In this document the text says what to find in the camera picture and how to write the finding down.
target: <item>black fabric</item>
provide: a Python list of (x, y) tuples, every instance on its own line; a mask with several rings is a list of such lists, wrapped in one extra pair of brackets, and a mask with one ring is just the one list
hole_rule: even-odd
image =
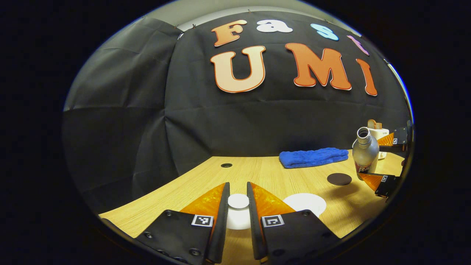
[[(239, 19), (247, 21), (240, 38), (214, 47), (211, 30)], [(293, 31), (260, 32), (257, 22), (265, 19), (284, 21)], [(327, 26), (339, 41), (322, 37), (311, 23)], [(156, 19), (138, 19), (106, 41), (72, 84), (64, 107), (65, 154), (79, 191), (98, 213), (161, 187), (211, 156), (350, 149), (368, 119), (388, 129), (409, 119), (402, 89), (380, 53), (325, 21), (257, 11), (197, 25), (178, 39), (181, 33)], [(329, 83), (296, 86), (296, 61), (285, 48), (290, 42), (306, 44), (319, 57), (324, 48), (340, 52), (352, 90)], [(250, 67), (241, 51), (255, 45), (266, 47), (264, 82), (248, 92), (220, 90), (210, 58), (234, 51), (234, 76), (243, 79)], [(370, 65), (377, 97), (365, 93), (357, 58)]]
[(63, 143), (78, 190), (97, 213), (178, 176), (167, 141), (168, 63), (182, 32), (144, 17), (106, 41), (67, 97)]

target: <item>bottle label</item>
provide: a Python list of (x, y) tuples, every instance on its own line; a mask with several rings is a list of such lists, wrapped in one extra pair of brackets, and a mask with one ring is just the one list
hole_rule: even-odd
[(357, 172), (358, 173), (368, 173), (368, 171), (370, 170), (370, 167), (371, 167), (371, 163), (368, 164), (368, 165), (359, 165), (355, 162), (355, 167), (357, 168)]

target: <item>metal bottle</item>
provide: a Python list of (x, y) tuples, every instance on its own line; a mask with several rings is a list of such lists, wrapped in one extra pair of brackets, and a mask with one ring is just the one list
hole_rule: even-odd
[(357, 140), (353, 144), (353, 160), (357, 169), (357, 177), (363, 180), (358, 173), (374, 173), (378, 163), (379, 145), (376, 138), (371, 136), (367, 127), (357, 131)]

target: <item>blue towel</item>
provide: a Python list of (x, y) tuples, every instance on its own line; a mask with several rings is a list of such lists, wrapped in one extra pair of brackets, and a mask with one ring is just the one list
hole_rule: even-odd
[(349, 158), (348, 150), (323, 148), (316, 151), (281, 152), (280, 162), (285, 168), (322, 166)]

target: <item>white ceiling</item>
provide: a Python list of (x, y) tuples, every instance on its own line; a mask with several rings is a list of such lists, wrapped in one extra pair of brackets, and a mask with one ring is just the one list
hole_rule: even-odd
[(171, 25), (178, 25), (179, 29), (185, 31), (190, 29), (192, 24), (200, 25), (218, 17), (248, 12), (247, 9), (250, 11), (285, 11), (325, 19), (361, 36), (360, 33), (334, 16), (299, 0), (176, 0), (150, 12), (147, 17), (157, 18)]

